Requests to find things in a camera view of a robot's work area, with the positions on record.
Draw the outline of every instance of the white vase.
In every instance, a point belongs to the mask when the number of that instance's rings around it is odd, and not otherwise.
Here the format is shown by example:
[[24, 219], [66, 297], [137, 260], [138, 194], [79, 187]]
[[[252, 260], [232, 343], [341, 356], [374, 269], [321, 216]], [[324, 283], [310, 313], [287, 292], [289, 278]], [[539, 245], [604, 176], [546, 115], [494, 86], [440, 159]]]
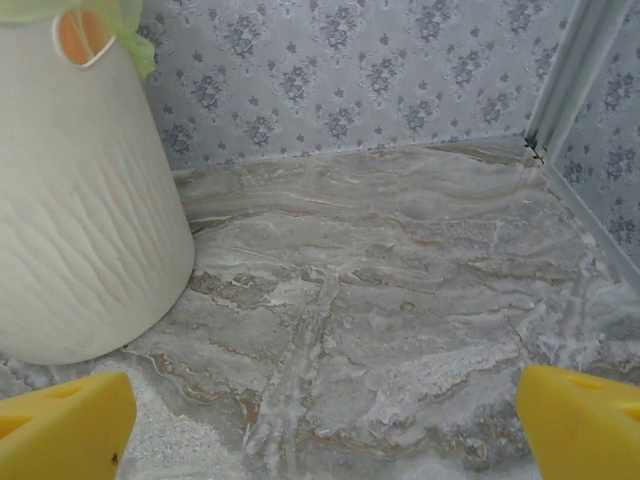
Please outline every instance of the white vase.
[[39, 364], [142, 334], [194, 260], [130, 56], [72, 65], [52, 24], [0, 25], [0, 351]]

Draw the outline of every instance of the gray marble surface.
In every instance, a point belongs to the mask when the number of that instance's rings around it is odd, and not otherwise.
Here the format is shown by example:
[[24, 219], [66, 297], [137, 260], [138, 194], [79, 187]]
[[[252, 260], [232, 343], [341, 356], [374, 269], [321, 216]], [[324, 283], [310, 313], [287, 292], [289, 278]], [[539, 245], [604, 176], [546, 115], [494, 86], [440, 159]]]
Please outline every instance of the gray marble surface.
[[122, 478], [538, 478], [522, 368], [639, 383], [640, 301], [509, 152], [185, 172], [198, 253], [175, 307], [92, 362], [0, 357], [0, 396], [128, 372]]

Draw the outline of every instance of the floral wallpaper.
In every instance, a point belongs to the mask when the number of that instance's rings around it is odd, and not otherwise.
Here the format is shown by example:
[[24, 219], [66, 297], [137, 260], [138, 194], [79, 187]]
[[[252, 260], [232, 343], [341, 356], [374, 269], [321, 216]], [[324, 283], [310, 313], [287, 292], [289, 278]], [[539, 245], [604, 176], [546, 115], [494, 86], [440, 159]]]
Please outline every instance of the floral wallpaper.
[[640, 266], [640, 0], [634, 0], [556, 167]]
[[146, 0], [172, 167], [518, 135], [574, 0]]

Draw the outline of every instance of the yellow block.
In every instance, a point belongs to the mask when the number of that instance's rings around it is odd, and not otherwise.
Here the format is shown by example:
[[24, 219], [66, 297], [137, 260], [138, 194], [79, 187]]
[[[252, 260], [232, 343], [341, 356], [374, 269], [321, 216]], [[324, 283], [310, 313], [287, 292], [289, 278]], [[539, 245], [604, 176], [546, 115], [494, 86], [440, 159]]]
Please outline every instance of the yellow block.
[[640, 388], [531, 366], [516, 409], [544, 480], [640, 479]]
[[135, 419], [124, 373], [0, 401], [0, 479], [111, 480]]

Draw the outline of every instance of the white molding strip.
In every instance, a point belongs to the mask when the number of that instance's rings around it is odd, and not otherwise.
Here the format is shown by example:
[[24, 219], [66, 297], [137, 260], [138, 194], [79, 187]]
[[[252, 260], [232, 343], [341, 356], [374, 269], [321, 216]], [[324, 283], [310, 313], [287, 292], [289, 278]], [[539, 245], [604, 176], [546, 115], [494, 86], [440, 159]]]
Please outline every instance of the white molding strip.
[[554, 163], [591, 85], [600, 73], [632, 0], [578, 0], [571, 31], [536, 105], [525, 138], [545, 163]]
[[551, 189], [567, 203], [576, 217], [582, 221], [586, 230], [593, 235], [620, 276], [629, 283], [636, 294], [640, 295], [640, 268], [622, 250], [618, 242], [613, 239], [580, 195], [567, 183], [555, 165], [545, 165], [544, 172], [549, 179]]

